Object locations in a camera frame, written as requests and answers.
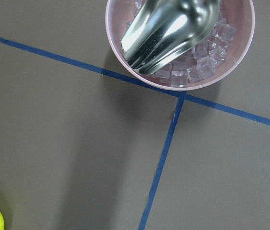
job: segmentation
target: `shiny metal object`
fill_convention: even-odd
[[[124,58],[155,73],[206,37],[218,15],[219,0],[146,0],[121,39]]]

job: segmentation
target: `plastic bowl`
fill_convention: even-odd
[[[159,82],[156,78],[136,73],[125,61],[121,38],[126,32],[126,23],[134,19],[136,0],[108,0],[106,7],[106,32],[112,50],[122,65],[135,77],[157,88],[174,91],[186,91],[199,89],[211,85],[227,76],[246,55],[251,44],[255,14],[252,0],[223,0],[223,16],[228,24],[237,28],[237,33],[228,50],[227,61],[216,69],[216,74],[195,83],[189,83],[187,87],[171,87]]]

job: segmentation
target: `blue stripe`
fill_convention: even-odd
[[[150,215],[152,204],[153,204],[153,201],[155,199],[158,184],[159,184],[159,181],[160,181],[163,169],[164,169],[164,164],[165,164],[165,161],[166,161],[166,158],[167,158],[167,155],[169,152],[169,148],[170,148],[170,145],[172,142],[175,127],[177,125],[178,118],[180,116],[180,113],[181,113],[181,110],[183,107],[183,103],[185,101],[186,93],[187,93],[186,91],[181,92],[180,96],[178,98],[177,105],[176,105],[175,112],[174,112],[174,117],[173,117],[173,120],[171,122],[169,131],[167,134],[167,138],[166,138],[165,143],[164,143],[163,152],[162,152],[162,155],[161,155],[160,160],[158,162],[157,170],[156,170],[156,173],[155,173],[155,176],[153,179],[153,183],[152,183],[152,186],[150,189],[149,199],[148,199],[148,202],[146,204],[145,210],[143,212],[138,230],[145,230],[146,224],[148,222],[148,218]]]
[[[129,82],[129,83],[135,84],[135,85],[139,85],[139,86],[151,89],[151,90],[163,92],[163,93],[169,94],[171,96],[175,96],[175,97],[179,96],[179,92],[158,89],[156,87],[153,87],[151,85],[148,85],[148,84],[142,82],[141,80],[139,80],[137,78],[132,78],[132,77],[120,74],[120,73],[116,73],[116,72],[113,72],[113,71],[110,71],[110,70],[107,70],[107,69],[103,69],[103,68],[100,68],[100,67],[97,67],[97,66],[93,66],[93,65],[81,62],[81,61],[77,61],[77,60],[74,60],[74,59],[71,59],[71,58],[68,58],[68,57],[64,57],[64,56],[61,56],[61,55],[58,55],[58,54],[54,54],[54,53],[51,53],[51,52],[48,52],[48,51],[45,51],[45,50],[42,50],[42,49],[38,49],[38,48],[35,48],[35,47],[32,47],[32,46],[27,46],[27,45],[24,45],[24,44],[21,44],[21,43],[18,43],[18,42],[14,42],[14,41],[10,41],[10,40],[7,40],[7,39],[1,38],[1,37],[0,37],[0,43],[3,43],[3,44],[8,45],[8,46],[12,46],[14,48],[18,48],[18,49],[21,49],[21,50],[24,50],[24,51],[28,51],[28,52],[31,52],[31,53],[34,53],[34,54],[38,54],[38,55],[41,55],[41,56],[44,56],[44,57],[47,57],[47,58],[50,58],[50,59],[53,59],[53,60],[61,61],[61,62],[70,64],[70,65],[73,65],[73,66],[77,66],[77,67],[82,68],[82,69],[90,70],[90,71],[95,72],[95,73],[100,73],[100,74],[103,74],[103,75],[107,75],[109,77],[119,79],[119,80],[122,80],[122,81],[126,81],[126,82]]]
[[[270,126],[270,119],[262,116],[247,113],[242,110],[234,109],[223,104],[207,101],[191,95],[186,95],[186,100]]]

